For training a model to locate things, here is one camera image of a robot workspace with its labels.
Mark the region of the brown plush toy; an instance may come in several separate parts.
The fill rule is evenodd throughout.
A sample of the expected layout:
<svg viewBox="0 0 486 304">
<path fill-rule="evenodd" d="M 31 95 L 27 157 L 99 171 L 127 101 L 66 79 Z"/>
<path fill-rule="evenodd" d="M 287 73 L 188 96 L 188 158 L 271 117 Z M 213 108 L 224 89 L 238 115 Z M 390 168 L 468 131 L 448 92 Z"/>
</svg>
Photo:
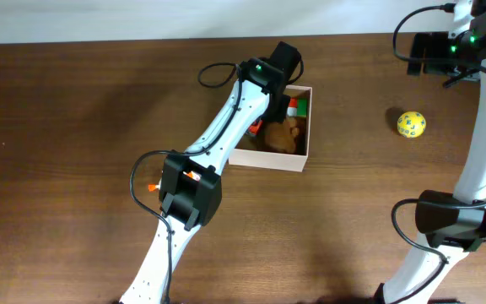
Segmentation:
<svg viewBox="0 0 486 304">
<path fill-rule="evenodd" d="M 283 122 L 269 122 L 263 130 L 265 150 L 275 153 L 296 154 L 305 135 L 306 119 L 285 117 Z"/>
</svg>

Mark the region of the colourful puzzle cube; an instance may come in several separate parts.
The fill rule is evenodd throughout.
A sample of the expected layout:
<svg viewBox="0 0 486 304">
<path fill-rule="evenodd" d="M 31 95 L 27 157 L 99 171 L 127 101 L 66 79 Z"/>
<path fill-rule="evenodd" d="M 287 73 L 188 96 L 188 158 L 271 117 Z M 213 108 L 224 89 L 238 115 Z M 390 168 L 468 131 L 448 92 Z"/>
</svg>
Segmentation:
<svg viewBox="0 0 486 304">
<path fill-rule="evenodd" d="M 308 105 L 307 99 L 291 98 L 287 109 L 288 117 L 308 117 Z"/>
</svg>

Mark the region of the yellow lettered ball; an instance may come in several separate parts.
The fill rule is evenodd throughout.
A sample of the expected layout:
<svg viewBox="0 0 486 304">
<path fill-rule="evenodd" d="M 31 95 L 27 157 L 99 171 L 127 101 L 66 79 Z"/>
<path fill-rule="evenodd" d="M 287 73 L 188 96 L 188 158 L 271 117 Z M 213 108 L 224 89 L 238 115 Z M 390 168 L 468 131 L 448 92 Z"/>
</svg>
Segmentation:
<svg viewBox="0 0 486 304">
<path fill-rule="evenodd" d="M 426 127 L 424 116 L 416 111 L 407 111 L 397 119 L 397 131 L 405 138 L 421 136 Z"/>
</svg>

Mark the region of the red toy fire truck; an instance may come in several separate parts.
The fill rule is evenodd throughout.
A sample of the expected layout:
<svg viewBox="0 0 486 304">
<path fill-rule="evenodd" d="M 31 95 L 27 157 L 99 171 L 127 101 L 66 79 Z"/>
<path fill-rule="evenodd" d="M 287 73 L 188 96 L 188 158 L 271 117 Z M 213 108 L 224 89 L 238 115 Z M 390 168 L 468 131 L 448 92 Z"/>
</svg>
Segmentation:
<svg viewBox="0 0 486 304">
<path fill-rule="evenodd" d="M 246 134 L 251 137 L 256 137 L 262 127 L 262 119 L 256 119 L 246 130 Z"/>
</svg>

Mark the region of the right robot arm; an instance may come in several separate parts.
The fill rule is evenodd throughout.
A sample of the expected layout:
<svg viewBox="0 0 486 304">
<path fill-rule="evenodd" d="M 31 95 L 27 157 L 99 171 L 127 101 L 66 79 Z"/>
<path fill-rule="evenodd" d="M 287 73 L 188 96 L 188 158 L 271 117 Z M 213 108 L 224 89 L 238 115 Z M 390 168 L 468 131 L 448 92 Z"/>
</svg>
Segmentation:
<svg viewBox="0 0 486 304">
<path fill-rule="evenodd" d="M 453 14 L 448 31 L 418 33 L 409 56 L 407 72 L 448 76 L 448 88 L 463 79 L 480 83 L 478 113 L 468 157 L 452 193 L 423 191 L 418 198 L 404 199 L 397 211 L 415 204 L 416 240 L 401 268 L 379 285 L 375 303 L 429 303 L 447 273 L 469 253 L 486 242 L 486 1 L 455 1 L 436 6 Z"/>
</svg>

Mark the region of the pink cardboard box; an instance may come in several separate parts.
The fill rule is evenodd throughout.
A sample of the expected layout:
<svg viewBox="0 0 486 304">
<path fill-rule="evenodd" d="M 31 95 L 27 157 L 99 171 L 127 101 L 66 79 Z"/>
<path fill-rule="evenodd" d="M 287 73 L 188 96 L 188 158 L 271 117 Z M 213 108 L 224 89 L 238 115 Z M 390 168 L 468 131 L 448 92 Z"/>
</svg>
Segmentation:
<svg viewBox="0 0 486 304">
<path fill-rule="evenodd" d="M 309 86 L 289 85 L 285 90 L 285 94 L 291 98 L 307 99 L 309 102 L 305 135 L 299 142 L 298 152 L 296 154 L 283 154 L 265 150 L 263 130 L 267 124 L 262 124 L 255 138 L 245 135 L 231 152 L 229 155 L 229 163 L 231 165 L 280 171 L 302 172 L 304 170 L 309 158 L 313 89 Z"/>
</svg>

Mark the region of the white pink toy duck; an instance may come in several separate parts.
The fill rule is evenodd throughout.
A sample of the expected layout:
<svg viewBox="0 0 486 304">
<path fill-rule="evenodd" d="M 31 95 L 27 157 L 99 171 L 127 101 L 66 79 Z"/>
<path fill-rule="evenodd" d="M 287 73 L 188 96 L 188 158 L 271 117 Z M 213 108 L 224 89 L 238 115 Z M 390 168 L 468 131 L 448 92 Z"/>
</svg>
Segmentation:
<svg viewBox="0 0 486 304">
<path fill-rule="evenodd" d="M 193 179 L 194 181 L 197 181 L 197 182 L 199 182 L 200 179 L 201 179 L 201 175 L 198 174 L 195 171 L 184 171 L 183 174 L 185 176 L 190 177 L 191 179 Z M 157 184 L 149 184 L 148 185 L 148 190 L 150 192 L 154 192 L 154 191 L 160 190 L 160 186 L 161 186 L 161 182 L 158 182 Z"/>
</svg>

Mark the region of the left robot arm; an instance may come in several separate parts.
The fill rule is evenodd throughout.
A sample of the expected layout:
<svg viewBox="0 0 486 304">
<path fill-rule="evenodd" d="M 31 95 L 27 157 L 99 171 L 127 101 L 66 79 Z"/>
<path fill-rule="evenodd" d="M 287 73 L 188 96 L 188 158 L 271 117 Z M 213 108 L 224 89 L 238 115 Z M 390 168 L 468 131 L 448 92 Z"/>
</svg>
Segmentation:
<svg viewBox="0 0 486 304">
<path fill-rule="evenodd" d="M 269 57 L 232 64 L 233 88 L 204 133 L 179 152 L 165 150 L 157 184 L 159 224 L 122 304 L 168 303 L 173 272 L 187 244 L 215 215 L 222 200 L 221 175 L 230 153 L 257 119 L 278 122 L 286 114 L 287 85 L 304 71 L 300 52 L 281 41 Z"/>
</svg>

